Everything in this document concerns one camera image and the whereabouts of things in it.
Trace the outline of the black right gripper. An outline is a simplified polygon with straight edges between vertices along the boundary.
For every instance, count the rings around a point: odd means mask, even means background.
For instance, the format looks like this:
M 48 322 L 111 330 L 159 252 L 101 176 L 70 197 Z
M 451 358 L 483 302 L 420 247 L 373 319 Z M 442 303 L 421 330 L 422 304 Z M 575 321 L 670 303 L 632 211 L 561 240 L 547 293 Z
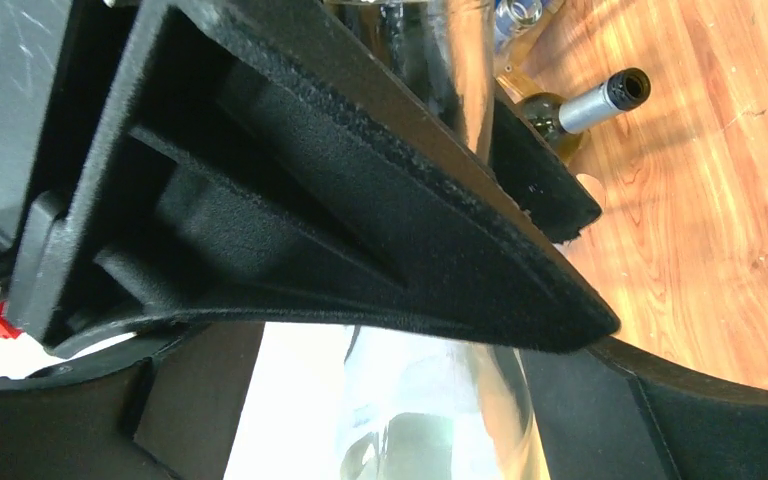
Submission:
M 123 334 L 150 355 L 141 307 L 100 266 L 153 210 L 153 156 L 130 137 L 149 1 L 0 1 L 0 300 L 70 358 Z

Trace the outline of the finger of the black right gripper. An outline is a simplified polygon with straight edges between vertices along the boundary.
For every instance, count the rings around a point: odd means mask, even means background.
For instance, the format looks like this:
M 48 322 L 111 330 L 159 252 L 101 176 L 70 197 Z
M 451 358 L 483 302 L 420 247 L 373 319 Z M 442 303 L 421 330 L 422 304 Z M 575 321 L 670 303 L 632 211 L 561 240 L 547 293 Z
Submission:
M 494 99 L 490 168 L 502 189 L 555 244 L 578 238 L 603 213 L 507 95 Z
M 154 324 L 360 324 L 545 352 L 616 332 L 555 249 L 598 212 L 547 157 L 525 213 L 315 1 L 144 1 L 66 171 L 29 205 L 6 315 L 49 351 Z

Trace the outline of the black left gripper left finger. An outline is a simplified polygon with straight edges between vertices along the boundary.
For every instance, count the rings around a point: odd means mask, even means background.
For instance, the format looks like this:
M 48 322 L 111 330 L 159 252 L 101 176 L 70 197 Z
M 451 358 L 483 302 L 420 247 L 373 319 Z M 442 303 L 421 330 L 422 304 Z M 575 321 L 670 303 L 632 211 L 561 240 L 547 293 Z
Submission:
M 0 378 L 0 479 L 220 479 L 264 327 L 157 330 Z

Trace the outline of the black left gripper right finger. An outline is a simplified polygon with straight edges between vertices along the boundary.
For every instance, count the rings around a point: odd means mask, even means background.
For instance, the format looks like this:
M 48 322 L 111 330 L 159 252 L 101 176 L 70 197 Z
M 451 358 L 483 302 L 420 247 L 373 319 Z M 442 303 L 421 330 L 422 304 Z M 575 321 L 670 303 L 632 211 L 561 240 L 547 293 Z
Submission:
M 524 351 L 554 479 L 768 479 L 768 391 L 606 338 Z

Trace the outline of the clear glass bottle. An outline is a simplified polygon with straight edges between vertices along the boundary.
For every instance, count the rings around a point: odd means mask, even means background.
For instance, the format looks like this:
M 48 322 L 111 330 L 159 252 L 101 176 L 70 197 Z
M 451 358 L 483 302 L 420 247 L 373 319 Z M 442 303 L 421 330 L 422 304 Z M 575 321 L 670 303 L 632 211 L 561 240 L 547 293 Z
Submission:
M 370 327 L 267 325 L 229 479 L 545 479 L 519 356 Z

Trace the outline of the dark labelled clear bottle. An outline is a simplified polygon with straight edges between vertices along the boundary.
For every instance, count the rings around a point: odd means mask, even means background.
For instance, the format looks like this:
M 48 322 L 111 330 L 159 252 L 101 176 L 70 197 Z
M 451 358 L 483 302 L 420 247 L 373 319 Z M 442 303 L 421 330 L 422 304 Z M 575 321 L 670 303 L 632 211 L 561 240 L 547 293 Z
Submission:
M 433 116 L 487 166 L 493 129 L 491 1 L 326 1 Z

